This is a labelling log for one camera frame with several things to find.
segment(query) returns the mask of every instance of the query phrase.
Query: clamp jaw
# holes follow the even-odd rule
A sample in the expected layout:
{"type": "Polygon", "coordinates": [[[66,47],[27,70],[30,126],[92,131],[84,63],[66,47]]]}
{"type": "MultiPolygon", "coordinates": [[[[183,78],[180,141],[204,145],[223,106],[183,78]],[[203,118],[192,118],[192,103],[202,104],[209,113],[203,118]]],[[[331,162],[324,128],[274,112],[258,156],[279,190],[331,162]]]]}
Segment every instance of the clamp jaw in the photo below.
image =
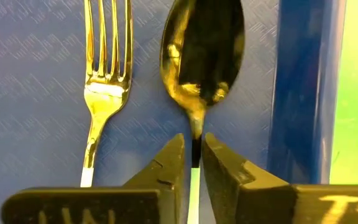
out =
{"type": "MultiPolygon", "coordinates": [[[[289,184],[208,133],[203,165],[217,224],[358,223],[358,185],[289,184]]],[[[161,223],[181,220],[185,140],[177,134],[121,187],[36,188],[1,209],[10,223],[161,223]]]]}

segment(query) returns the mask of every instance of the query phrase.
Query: gold fork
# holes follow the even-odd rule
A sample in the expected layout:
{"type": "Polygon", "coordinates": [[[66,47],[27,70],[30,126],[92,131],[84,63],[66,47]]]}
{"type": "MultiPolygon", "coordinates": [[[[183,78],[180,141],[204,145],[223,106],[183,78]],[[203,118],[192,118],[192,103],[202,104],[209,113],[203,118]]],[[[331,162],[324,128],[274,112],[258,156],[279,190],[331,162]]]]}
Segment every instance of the gold fork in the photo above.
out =
{"type": "Polygon", "coordinates": [[[100,29],[100,59],[96,71],[93,67],[93,25],[91,0],[85,0],[86,33],[86,78],[84,98],[91,112],[91,128],[86,143],[81,187],[91,187],[94,159],[104,124],[110,116],[117,113],[129,96],[132,78],[133,26],[131,0],[126,1],[125,64],[122,75],[119,70],[119,45],[117,26],[117,4],[112,1],[112,62],[111,71],[107,71],[106,27],[104,24],[103,0],[98,0],[100,29]]]}

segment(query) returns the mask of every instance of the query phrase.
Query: gold spoon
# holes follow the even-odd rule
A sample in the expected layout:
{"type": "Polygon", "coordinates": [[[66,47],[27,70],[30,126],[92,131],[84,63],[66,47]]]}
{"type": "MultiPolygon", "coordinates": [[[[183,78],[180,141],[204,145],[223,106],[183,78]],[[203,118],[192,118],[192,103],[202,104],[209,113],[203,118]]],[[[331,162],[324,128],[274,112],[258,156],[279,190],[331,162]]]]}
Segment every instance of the gold spoon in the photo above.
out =
{"type": "Polygon", "coordinates": [[[240,0],[175,0],[165,23],[160,73],[168,94],[185,109],[193,134],[187,223],[198,223],[204,117],[231,89],[244,40],[240,0]]]}

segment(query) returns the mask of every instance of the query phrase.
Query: fork handle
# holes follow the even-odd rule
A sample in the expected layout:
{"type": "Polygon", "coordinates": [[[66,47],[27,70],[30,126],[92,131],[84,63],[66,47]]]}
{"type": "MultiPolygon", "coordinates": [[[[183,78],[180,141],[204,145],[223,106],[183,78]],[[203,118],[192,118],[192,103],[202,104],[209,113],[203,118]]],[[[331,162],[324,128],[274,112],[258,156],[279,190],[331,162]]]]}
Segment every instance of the fork handle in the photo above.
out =
{"type": "Polygon", "coordinates": [[[88,142],[86,143],[84,166],[81,175],[80,187],[91,187],[94,171],[94,160],[100,140],[103,126],[108,118],[104,116],[93,116],[89,130],[88,142]]]}

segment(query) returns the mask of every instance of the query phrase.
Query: green background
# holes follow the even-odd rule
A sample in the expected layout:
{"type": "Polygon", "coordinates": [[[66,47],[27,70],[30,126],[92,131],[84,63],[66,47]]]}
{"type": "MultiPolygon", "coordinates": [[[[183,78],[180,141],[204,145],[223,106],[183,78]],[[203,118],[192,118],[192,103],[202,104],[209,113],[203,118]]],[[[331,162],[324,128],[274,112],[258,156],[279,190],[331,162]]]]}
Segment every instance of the green background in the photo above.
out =
{"type": "Polygon", "coordinates": [[[358,184],[358,0],[346,3],[330,183],[358,184]]]}

